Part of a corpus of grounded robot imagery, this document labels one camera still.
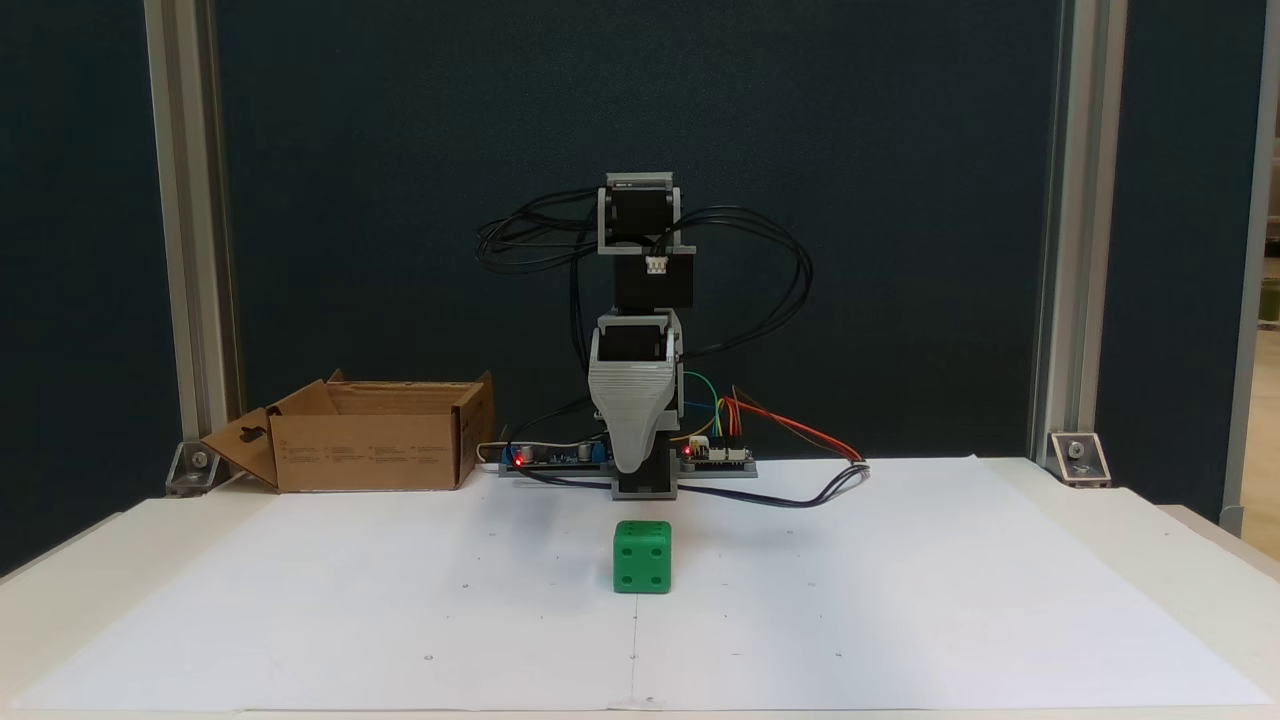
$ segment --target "red wire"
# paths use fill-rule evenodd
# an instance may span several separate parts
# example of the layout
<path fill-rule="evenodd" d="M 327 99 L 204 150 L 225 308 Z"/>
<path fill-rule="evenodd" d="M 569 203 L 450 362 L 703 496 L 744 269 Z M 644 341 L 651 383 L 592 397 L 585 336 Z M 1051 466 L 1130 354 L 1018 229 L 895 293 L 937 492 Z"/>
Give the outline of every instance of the red wire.
<path fill-rule="evenodd" d="M 730 404 L 730 407 L 735 409 L 736 411 L 740 411 L 740 409 L 746 407 L 748 410 L 750 410 L 751 413 L 755 413 L 756 415 L 764 415 L 765 418 L 772 418 L 772 419 L 774 419 L 774 420 L 777 420 L 777 421 L 780 421 L 780 423 L 782 423 L 785 425 L 790 425 L 790 427 L 792 427 L 792 428 L 795 428 L 797 430 L 806 432 L 806 433 L 812 434 L 813 437 L 819 438 L 819 439 L 827 442 L 836 451 L 838 451 L 841 455 L 844 455 L 849 460 L 860 461 L 863 459 L 863 456 L 856 450 L 854 450 L 852 447 L 850 447 L 849 445 L 846 445 L 846 443 L 844 443 L 844 442 L 841 442 L 841 441 L 838 441 L 838 439 L 836 439 L 836 438 L 833 438 L 833 437 L 831 437 L 831 436 L 828 436 L 826 433 L 819 433 L 818 430 L 815 430 L 815 429 L 813 429 L 813 428 L 810 428 L 808 425 L 801 425 L 800 423 L 796 423 L 795 420 L 792 420 L 790 418 L 783 418 L 782 415 L 776 415 L 773 413 L 769 413 L 768 410 L 764 410 L 763 407 L 756 407 L 754 405 L 748 405 L 745 402 L 740 402 L 737 400 L 733 400 L 732 397 L 726 397 L 724 400 L 726 400 L 726 402 Z"/>

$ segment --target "black cable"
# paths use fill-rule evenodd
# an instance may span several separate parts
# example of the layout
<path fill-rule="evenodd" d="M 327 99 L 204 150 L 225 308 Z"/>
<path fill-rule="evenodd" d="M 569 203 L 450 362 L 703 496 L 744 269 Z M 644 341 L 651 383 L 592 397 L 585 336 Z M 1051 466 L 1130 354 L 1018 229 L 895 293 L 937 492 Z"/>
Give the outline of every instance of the black cable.
<path fill-rule="evenodd" d="M 685 352 L 685 359 L 705 357 L 707 355 L 722 352 L 776 332 L 800 313 L 800 309 L 809 299 L 809 290 L 813 286 L 814 265 L 809 251 L 782 225 L 748 208 L 735 205 L 713 205 L 694 210 L 692 213 L 681 217 L 672 225 L 672 228 L 664 233 L 662 238 L 659 238 L 655 247 L 664 247 L 667 238 L 669 238 L 677 229 L 689 229 L 703 225 L 728 227 L 760 237 L 774 245 L 780 245 L 791 251 L 795 258 L 795 268 L 791 273 L 791 282 L 787 284 L 786 291 L 778 299 L 778 302 L 773 306 L 773 309 L 771 309 L 764 316 L 764 319 L 726 341 Z"/>
<path fill-rule="evenodd" d="M 595 229 L 594 211 L 586 219 L 549 214 L 552 208 L 595 199 L 596 188 L 552 192 L 535 197 L 506 218 L 476 228 L 475 256 L 486 269 L 502 274 L 530 274 L 559 268 L 595 251 L 582 236 Z M 552 233 L 577 233 L 575 242 L 536 242 Z M 517 254 L 508 260 L 507 254 Z"/>
<path fill-rule="evenodd" d="M 713 495 L 716 497 L 723 497 L 726 500 L 754 502 L 756 505 L 768 505 L 771 507 L 804 509 L 804 507 L 817 507 L 819 505 L 824 505 L 835 500 L 845 489 L 852 489 L 854 487 L 861 484 L 869 475 L 870 475 L 870 465 L 867 465 L 865 462 L 852 462 L 847 468 L 841 469 L 840 473 L 837 473 L 836 477 L 832 478 L 829 483 L 827 483 L 827 487 L 822 488 L 822 491 L 818 495 L 813 496 L 809 500 L 790 500 L 786 497 L 774 497 L 772 495 L 756 495 L 754 492 L 744 492 L 728 488 L 709 488 L 705 486 L 682 484 L 678 487 L 682 491 L 699 492 L 703 495 Z M 856 477 L 861 477 L 861 479 L 854 486 L 846 488 L 845 486 L 849 483 L 849 480 Z"/>

